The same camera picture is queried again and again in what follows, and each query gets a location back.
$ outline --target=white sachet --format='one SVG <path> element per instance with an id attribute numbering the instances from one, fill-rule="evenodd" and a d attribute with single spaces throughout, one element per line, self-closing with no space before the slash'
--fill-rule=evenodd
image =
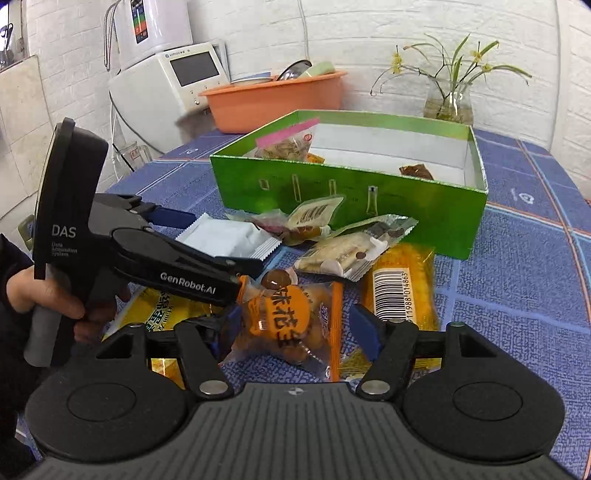
<path id="1" fill-rule="evenodd" d="M 204 213 L 177 240 L 211 257 L 266 259 L 281 240 L 253 223 L 217 220 Z"/>

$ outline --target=glass vase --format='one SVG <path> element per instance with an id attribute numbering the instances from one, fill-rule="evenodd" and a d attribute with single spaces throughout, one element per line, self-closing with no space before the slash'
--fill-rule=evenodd
<path id="1" fill-rule="evenodd" d="M 449 80 L 432 80 L 423 110 L 423 117 L 458 124 L 473 125 L 470 84 L 458 83 L 452 91 Z"/>

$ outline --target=orange snack bag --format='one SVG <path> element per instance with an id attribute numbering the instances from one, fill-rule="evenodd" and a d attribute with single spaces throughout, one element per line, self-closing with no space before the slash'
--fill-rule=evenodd
<path id="1" fill-rule="evenodd" d="M 243 277 L 243 331 L 227 360 L 268 353 L 339 381 L 343 286 L 339 282 L 266 290 Z"/>

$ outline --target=green box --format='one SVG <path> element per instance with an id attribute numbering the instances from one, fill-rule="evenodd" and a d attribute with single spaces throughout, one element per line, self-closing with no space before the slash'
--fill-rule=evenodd
<path id="1" fill-rule="evenodd" d="M 255 140 L 312 118 L 311 153 L 324 164 L 249 158 Z M 439 254 L 470 256 L 488 184 L 474 132 L 467 125 L 370 112 L 295 111 L 212 155 L 224 205 L 290 213 L 305 201 L 346 195 L 331 226 L 386 213 L 412 216 L 408 241 Z M 424 163 L 438 181 L 404 177 L 399 166 Z"/>

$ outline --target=finger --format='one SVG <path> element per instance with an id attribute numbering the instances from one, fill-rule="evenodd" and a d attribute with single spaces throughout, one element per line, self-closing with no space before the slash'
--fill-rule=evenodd
<path id="1" fill-rule="evenodd" d="M 74 325 L 74 339 L 76 342 L 93 344 L 100 339 L 103 326 L 100 323 L 81 321 Z"/>
<path id="2" fill-rule="evenodd" d="M 81 319 L 85 308 L 82 302 L 64 290 L 53 278 L 28 282 L 28 297 L 37 305 L 65 315 L 71 319 Z"/>
<path id="3" fill-rule="evenodd" d="M 131 292 L 129 290 L 129 285 L 123 287 L 123 289 L 117 295 L 122 301 L 130 301 L 131 300 Z"/>
<path id="4" fill-rule="evenodd" d="M 89 310 L 86 320 L 103 326 L 113 320 L 115 315 L 117 315 L 117 302 L 113 300 L 107 303 L 98 304 L 96 307 Z"/>

